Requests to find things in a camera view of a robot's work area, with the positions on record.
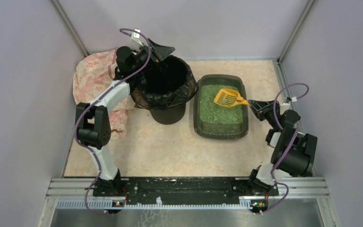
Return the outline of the black trash bin with bag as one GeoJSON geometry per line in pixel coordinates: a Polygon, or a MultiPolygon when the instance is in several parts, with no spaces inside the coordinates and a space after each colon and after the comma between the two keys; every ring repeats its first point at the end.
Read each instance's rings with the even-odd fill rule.
{"type": "Polygon", "coordinates": [[[186,103],[198,90],[190,65],[171,55],[142,73],[131,98],[136,108],[148,110],[156,122],[170,125],[183,118],[186,103]]]}

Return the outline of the yellow litter scoop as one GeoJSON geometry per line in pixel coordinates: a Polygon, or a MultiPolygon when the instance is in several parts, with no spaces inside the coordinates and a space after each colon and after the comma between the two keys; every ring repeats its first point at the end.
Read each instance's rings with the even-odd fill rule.
{"type": "Polygon", "coordinates": [[[233,108],[240,105],[251,106],[249,101],[243,98],[238,91],[228,88],[222,88],[218,91],[214,103],[224,108],[233,108]]]}

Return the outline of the dark grey litter box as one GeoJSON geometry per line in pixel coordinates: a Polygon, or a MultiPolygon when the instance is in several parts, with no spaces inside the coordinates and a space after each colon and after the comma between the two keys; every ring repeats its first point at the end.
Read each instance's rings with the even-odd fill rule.
{"type": "Polygon", "coordinates": [[[209,74],[199,81],[199,90],[194,97],[194,131],[201,137],[216,140],[241,139],[248,134],[248,107],[222,107],[215,97],[222,88],[238,91],[247,98],[243,81],[238,76],[209,74]]]}

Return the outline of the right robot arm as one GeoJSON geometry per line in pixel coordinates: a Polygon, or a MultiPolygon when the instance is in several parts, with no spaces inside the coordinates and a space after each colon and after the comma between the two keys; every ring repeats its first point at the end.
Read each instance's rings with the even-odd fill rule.
{"type": "Polygon", "coordinates": [[[248,183],[252,193],[269,192],[277,180],[285,177],[311,176],[318,138],[298,130],[300,115],[289,103],[257,100],[249,103],[255,116],[271,125],[265,141],[274,149],[269,164],[252,170],[248,183]]]}

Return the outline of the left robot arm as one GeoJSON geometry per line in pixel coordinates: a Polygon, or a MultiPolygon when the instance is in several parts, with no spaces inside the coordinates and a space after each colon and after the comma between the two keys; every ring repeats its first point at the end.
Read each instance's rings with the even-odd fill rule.
{"type": "Polygon", "coordinates": [[[119,195],[123,191],[121,174],[108,144],[112,134],[110,112],[143,81],[164,85],[164,60],[174,51],[174,47],[159,45],[151,39],[138,51],[127,46],[118,48],[113,82],[90,103],[77,105],[74,136],[79,145],[90,151],[98,169],[92,183],[95,196],[119,195]]]}

